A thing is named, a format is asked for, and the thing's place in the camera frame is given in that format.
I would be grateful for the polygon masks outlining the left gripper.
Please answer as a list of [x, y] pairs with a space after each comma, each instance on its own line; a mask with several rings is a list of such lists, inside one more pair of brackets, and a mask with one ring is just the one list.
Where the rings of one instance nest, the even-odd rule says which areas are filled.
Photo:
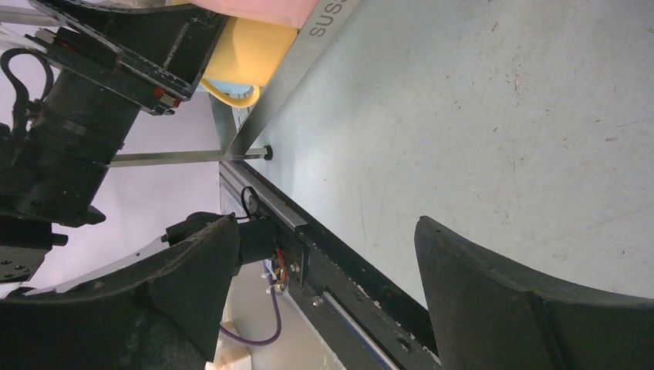
[[1, 214], [81, 227], [106, 217], [92, 202], [140, 108], [171, 115], [190, 100], [228, 22], [193, 4], [113, 8], [84, 1], [32, 1], [63, 23], [34, 40], [45, 58], [40, 99], [9, 67], [28, 49], [2, 53], [16, 92], [14, 126], [2, 128]]

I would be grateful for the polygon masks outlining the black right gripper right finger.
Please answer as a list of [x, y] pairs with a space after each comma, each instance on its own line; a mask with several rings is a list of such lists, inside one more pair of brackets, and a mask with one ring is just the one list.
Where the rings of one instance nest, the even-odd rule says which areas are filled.
[[653, 301], [536, 271], [421, 217], [414, 245], [445, 369], [651, 369]]

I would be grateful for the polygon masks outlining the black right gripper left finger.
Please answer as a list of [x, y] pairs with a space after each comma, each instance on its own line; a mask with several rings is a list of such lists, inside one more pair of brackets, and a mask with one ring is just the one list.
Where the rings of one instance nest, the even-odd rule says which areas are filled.
[[237, 264], [224, 216], [161, 252], [64, 293], [1, 302], [3, 369], [200, 369], [214, 357]]

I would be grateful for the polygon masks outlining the yellow mug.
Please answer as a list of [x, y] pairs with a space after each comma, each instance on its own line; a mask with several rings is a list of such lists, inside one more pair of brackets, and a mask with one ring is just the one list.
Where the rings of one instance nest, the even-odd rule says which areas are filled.
[[[222, 32], [198, 89], [239, 109], [253, 106], [298, 34], [293, 27], [232, 17]], [[224, 92], [226, 84], [254, 87], [246, 99]]]

